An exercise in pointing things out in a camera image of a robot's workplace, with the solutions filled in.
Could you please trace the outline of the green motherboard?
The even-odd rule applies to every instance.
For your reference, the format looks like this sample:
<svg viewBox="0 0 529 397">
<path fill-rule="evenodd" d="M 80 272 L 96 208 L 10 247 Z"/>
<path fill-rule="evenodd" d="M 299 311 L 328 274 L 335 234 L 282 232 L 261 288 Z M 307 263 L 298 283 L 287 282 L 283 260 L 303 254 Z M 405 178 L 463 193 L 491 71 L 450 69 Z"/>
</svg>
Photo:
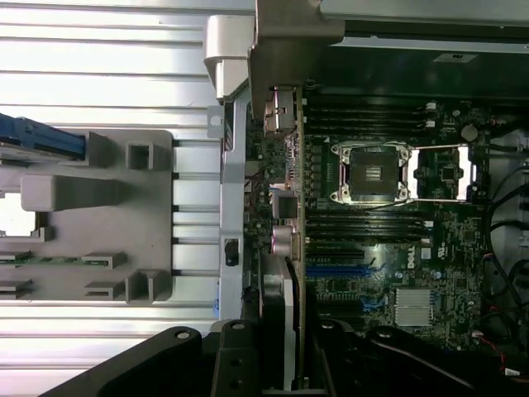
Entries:
<svg viewBox="0 0 529 397">
<path fill-rule="evenodd" d="M 425 115 L 406 116 L 338 116 L 310 115 L 309 108 L 412 108 L 396 106 L 308 106 L 307 99 L 321 96 L 353 97 L 306 93 L 303 96 L 303 127 L 305 134 L 306 254 L 323 250 L 362 250 L 363 260 L 318 263 L 306 259 L 309 266 L 363 266 L 373 274 L 364 278 L 307 277 L 307 305 L 323 317 L 340 319 L 359 334 L 377 326 L 394 326 L 428 342 L 451 350 L 469 350 L 479 344 L 477 323 L 481 310 L 482 271 L 479 268 L 486 251 L 482 217 L 488 202 L 488 144 L 486 132 L 479 132 L 473 142 L 465 141 L 460 131 L 467 124 L 480 128 L 490 119 L 488 108 L 469 101 L 441 101 L 434 109 L 421 109 Z M 370 125 L 318 125 L 305 117 L 384 117 L 435 120 L 434 127 L 411 134 L 313 134 L 309 126 L 375 127 Z M 253 252 L 271 252 L 274 220 L 271 193 L 283 189 L 285 167 L 289 163 L 284 141 L 265 137 L 261 122 L 246 123 L 246 177 L 244 183 L 244 232 Z M 335 203 L 330 199 L 338 185 L 338 157 L 331 153 L 335 144 L 353 141 L 360 144 L 381 144 L 399 141 L 409 146 L 440 146 L 466 144 L 471 160 L 477 165 L 478 179 L 467 203 L 431 203 L 408 201 L 400 205 L 358 208 Z M 424 228 L 411 227 L 309 227 L 309 213 L 406 211 L 424 212 L 418 219 Z M 422 237 L 310 237 L 307 232 L 318 229 L 404 229 L 422 230 Z M 396 289 L 430 289 L 433 318 L 429 327 L 399 327 L 394 322 Z"/>
</svg>

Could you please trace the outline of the silver finned heatsink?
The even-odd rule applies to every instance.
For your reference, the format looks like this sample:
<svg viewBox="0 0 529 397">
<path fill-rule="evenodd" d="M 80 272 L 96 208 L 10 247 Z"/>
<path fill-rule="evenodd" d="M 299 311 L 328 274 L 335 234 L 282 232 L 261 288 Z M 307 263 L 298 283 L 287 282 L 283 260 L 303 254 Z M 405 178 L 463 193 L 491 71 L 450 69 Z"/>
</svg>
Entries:
<svg viewBox="0 0 529 397">
<path fill-rule="evenodd" d="M 394 322 L 399 327 L 429 327 L 433 318 L 430 289 L 396 289 Z"/>
</svg>

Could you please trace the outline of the hard disk blue label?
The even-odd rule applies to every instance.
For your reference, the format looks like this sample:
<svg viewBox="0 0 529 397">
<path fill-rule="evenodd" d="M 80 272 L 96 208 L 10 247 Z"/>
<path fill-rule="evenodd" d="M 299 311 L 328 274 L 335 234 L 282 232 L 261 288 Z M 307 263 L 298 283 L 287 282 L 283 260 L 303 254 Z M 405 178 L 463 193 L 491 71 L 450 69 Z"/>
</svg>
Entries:
<svg viewBox="0 0 529 397">
<path fill-rule="evenodd" d="M 85 160 L 86 140 L 24 117 L 0 113 L 0 161 L 59 163 Z"/>
</svg>

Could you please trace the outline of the CPU socket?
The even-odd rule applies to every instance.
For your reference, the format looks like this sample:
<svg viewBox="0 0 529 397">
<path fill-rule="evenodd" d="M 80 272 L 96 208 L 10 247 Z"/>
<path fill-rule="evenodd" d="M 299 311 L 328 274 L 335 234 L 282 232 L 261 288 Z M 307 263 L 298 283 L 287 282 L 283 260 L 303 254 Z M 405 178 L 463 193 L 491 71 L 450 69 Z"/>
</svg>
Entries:
<svg viewBox="0 0 529 397">
<path fill-rule="evenodd" d="M 412 199 L 408 180 L 413 148 L 403 142 L 335 144 L 338 185 L 330 199 L 342 205 L 374 208 L 404 204 Z"/>
</svg>

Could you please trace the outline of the grey parts rack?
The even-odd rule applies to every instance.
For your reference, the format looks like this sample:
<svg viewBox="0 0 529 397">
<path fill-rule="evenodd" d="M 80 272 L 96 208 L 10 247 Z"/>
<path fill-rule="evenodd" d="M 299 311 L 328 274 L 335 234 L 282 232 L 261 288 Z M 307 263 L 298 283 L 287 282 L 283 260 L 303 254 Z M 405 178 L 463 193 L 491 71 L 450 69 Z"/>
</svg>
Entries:
<svg viewBox="0 0 529 397">
<path fill-rule="evenodd" d="M 89 130 L 85 160 L 0 161 L 0 198 L 36 213 L 29 237 L 0 236 L 0 259 L 110 261 L 109 267 L 0 265 L 0 300 L 106 300 L 148 305 L 172 292 L 172 137 Z"/>
</svg>

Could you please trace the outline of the black RAM slot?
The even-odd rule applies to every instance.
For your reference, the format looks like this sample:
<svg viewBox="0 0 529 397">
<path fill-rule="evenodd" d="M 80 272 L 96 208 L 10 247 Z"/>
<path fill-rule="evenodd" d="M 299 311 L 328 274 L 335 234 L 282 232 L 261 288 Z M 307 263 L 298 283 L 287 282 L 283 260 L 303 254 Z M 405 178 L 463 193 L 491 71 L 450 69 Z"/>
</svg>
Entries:
<svg viewBox="0 0 529 397">
<path fill-rule="evenodd" d="M 370 126 L 414 126 L 414 127 L 434 127 L 435 120 L 421 119 L 399 119 L 384 117 L 305 117 L 305 121 L 311 124 L 328 125 L 370 125 Z"/>
<path fill-rule="evenodd" d="M 307 105 L 316 106 L 396 106 L 412 108 L 434 109 L 438 107 L 437 102 L 420 98 L 394 98 L 394 97 L 332 97 L 321 96 L 308 98 Z"/>
<path fill-rule="evenodd" d="M 386 127 L 386 126 L 375 126 L 375 127 L 355 127 L 355 126 L 345 126 L 345 127 L 333 127 L 333 126 L 309 126 L 308 131 L 316 133 L 326 133 L 326 134 L 375 134 L 375 135 L 398 135 L 398 134 L 411 134 L 424 132 L 423 128 L 411 128 L 411 127 Z"/>
<path fill-rule="evenodd" d="M 307 232 L 310 237 L 397 237 L 397 238 L 412 238 L 422 237 L 424 232 L 422 230 L 404 230 L 404 229 L 318 229 Z"/>
<path fill-rule="evenodd" d="M 309 227 L 411 227 L 411 228 L 424 228 L 425 224 L 423 221 L 418 219 L 353 219 L 345 221 L 332 221 L 332 220 L 318 220 L 310 221 L 307 223 Z"/>
<path fill-rule="evenodd" d="M 415 108 L 309 108 L 310 115 L 338 116 L 406 116 L 418 117 L 425 113 Z"/>
<path fill-rule="evenodd" d="M 380 219 L 422 219 L 428 215 L 424 212 L 406 212 L 406 211 L 368 211 L 368 212 L 319 212 L 309 213 L 308 219 L 361 219 L 361 218 L 380 218 Z"/>
</svg>

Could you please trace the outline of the blue expansion slot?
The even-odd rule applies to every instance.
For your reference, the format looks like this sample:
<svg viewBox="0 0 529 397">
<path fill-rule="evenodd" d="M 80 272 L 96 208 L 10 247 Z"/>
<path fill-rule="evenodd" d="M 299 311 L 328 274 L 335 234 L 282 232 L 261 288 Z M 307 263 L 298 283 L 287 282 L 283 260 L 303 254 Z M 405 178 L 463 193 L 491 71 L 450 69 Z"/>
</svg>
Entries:
<svg viewBox="0 0 529 397">
<path fill-rule="evenodd" d="M 317 277 L 357 277 L 364 278 L 373 274 L 370 268 L 363 266 L 309 266 L 306 270 L 306 276 Z"/>
</svg>

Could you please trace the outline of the silver CPU chip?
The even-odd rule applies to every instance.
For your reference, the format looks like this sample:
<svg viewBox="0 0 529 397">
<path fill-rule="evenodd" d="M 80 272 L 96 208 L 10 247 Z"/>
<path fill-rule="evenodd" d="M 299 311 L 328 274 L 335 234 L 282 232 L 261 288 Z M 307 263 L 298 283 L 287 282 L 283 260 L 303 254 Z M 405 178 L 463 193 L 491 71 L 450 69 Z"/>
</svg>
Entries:
<svg viewBox="0 0 529 397">
<path fill-rule="evenodd" d="M 36 213 L 22 208 L 21 195 L 5 193 L 0 198 L 0 236 L 29 237 L 36 229 Z"/>
</svg>

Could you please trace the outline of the green RAM stick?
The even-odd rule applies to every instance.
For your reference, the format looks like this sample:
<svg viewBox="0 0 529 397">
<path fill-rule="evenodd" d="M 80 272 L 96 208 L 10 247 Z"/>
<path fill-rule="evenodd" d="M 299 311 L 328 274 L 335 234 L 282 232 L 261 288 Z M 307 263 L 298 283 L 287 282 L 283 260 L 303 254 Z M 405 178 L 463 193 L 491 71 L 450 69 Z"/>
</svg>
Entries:
<svg viewBox="0 0 529 397">
<path fill-rule="evenodd" d="M 73 266 L 101 266 L 109 267 L 110 261 L 105 260 L 94 260 L 87 259 L 84 260 L 80 257 L 43 257 L 43 256 L 28 256 L 28 257 L 19 257 L 15 259 L 0 259 L 0 265 L 14 265 L 14 266 L 24 266 L 24 265 L 73 265 Z"/>
</svg>

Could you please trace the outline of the silver socket cover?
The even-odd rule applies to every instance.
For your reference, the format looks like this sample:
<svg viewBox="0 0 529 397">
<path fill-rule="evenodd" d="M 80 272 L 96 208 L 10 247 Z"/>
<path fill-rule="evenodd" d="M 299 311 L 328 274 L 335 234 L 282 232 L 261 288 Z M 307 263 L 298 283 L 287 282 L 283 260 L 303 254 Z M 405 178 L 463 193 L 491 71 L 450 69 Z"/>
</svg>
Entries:
<svg viewBox="0 0 529 397">
<path fill-rule="evenodd" d="M 467 203 L 478 179 L 466 144 L 411 146 L 406 165 L 407 199 L 415 202 Z"/>
</svg>

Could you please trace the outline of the black open PC case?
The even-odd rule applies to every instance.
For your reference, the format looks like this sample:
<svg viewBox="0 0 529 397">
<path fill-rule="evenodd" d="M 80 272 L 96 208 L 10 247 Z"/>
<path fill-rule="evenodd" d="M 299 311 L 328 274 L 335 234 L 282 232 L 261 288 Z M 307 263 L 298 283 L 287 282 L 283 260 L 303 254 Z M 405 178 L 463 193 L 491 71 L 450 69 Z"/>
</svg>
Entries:
<svg viewBox="0 0 529 397">
<path fill-rule="evenodd" d="M 529 1 L 516 2 L 505 17 L 502 10 L 485 0 L 381 0 L 367 10 L 321 9 L 325 18 L 345 23 L 345 34 L 323 50 L 303 96 L 433 98 L 489 109 L 490 119 L 478 128 L 489 138 L 479 344 L 458 351 L 412 335 L 456 354 L 479 382 L 478 397 L 529 397 Z M 243 221 L 246 123 L 255 119 L 264 126 L 251 104 L 254 35 L 255 13 L 214 16 L 207 24 L 204 62 L 221 104 L 223 144 L 220 313 L 226 322 L 254 327 L 260 397 L 330 397 L 311 326 L 334 318 L 308 306 L 305 390 L 264 392 L 258 260 L 269 253 L 251 250 Z"/>
</svg>

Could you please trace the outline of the black expansion slot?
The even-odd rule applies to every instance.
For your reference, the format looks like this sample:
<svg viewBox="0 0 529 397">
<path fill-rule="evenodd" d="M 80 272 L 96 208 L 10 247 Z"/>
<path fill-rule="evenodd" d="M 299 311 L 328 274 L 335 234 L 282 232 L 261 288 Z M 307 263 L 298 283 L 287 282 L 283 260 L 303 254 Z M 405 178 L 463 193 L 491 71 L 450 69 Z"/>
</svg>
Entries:
<svg viewBox="0 0 529 397">
<path fill-rule="evenodd" d="M 343 262 L 352 260 L 363 260 L 365 253 L 362 250 L 323 250 L 323 251 L 310 251 L 306 254 L 308 261 L 318 263 L 332 263 L 332 262 Z"/>
</svg>

